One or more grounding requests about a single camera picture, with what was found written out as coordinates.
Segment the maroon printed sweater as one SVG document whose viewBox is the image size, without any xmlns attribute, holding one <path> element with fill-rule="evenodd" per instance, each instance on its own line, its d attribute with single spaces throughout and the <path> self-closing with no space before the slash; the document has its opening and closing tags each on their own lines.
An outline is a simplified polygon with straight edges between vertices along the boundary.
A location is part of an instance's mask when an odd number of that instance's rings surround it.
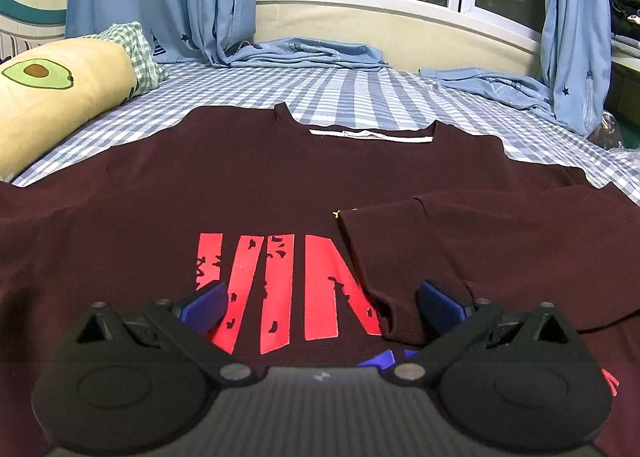
<svg viewBox="0 0 640 457">
<path fill-rule="evenodd" d="M 511 311 L 554 303 L 601 367 L 598 444 L 639 451 L 639 208 L 581 169 L 517 162 L 436 122 L 360 139 L 288 107 L 201 107 L 178 125 L 1 187 L 1 451 L 47 447 L 39 373 L 84 308 L 229 287 L 212 339 L 241 362 L 358 365 L 427 339 L 416 292 Z"/>
</svg>

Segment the blue checkered bed sheet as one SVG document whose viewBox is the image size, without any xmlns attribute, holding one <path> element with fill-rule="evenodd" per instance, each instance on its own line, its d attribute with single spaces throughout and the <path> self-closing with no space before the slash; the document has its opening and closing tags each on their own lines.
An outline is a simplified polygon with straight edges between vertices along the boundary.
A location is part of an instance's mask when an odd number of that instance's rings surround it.
<svg viewBox="0 0 640 457">
<path fill-rule="evenodd" d="M 413 131 L 439 121 L 472 135 L 497 136 L 513 160 L 574 166 L 590 183 L 613 183 L 639 199 L 639 170 L 533 113 L 459 92 L 393 68 L 214 68 L 190 62 L 167 66 L 160 87 L 101 114 L 14 178 L 27 186 L 108 148 L 179 123 L 194 108 L 264 109 L 284 102 L 294 119 L 318 126 Z"/>
</svg>

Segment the green checkered pillow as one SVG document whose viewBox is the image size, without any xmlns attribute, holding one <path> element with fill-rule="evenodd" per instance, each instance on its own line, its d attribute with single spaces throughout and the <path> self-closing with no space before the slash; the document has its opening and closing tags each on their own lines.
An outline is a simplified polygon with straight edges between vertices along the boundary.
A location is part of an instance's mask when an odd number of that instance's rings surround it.
<svg viewBox="0 0 640 457">
<path fill-rule="evenodd" d="M 127 53 L 136 78 L 129 99 L 155 90 L 168 79 L 167 70 L 153 58 L 151 45 L 143 34 L 140 22 L 111 24 L 98 34 L 88 34 L 87 38 L 116 43 Z"/>
</svg>

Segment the yellow avocado print quilt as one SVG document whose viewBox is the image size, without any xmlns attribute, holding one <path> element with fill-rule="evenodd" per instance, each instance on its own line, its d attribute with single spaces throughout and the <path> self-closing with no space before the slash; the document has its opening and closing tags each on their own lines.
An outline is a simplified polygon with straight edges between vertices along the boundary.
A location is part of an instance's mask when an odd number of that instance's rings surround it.
<svg viewBox="0 0 640 457">
<path fill-rule="evenodd" d="M 91 119 L 130 99 L 137 78 L 114 42 L 65 39 L 1 65 L 1 180 L 9 182 Z"/>
</svg>

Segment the right blue star curtain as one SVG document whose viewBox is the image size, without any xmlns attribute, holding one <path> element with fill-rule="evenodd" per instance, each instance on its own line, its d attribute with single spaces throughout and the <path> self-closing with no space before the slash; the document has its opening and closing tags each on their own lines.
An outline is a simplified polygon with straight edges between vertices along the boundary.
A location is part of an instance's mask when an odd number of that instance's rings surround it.
<svg viewBox="0 0 640 457">
<path fill-rule="evenodd" d="M 601 123 L 610 87 L 610 2 L 544 0 L 544 4 L 540 79 L 478 67 L 421 69 L 419 76 L 589 136 Z"/>
</svg>

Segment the teal white headboard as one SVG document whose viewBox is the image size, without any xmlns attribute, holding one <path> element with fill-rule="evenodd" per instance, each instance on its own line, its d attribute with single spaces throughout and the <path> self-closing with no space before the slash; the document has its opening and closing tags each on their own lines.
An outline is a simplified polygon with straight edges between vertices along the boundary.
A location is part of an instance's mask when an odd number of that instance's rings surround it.
<svg viewBox="0 0 640 457">
<path fill-rule="evenodd" d="M 0 0 L 0 3 L 2 62 L 64 38 L 65 9 L 35 8 L 15 0 Z"/>
</svg>

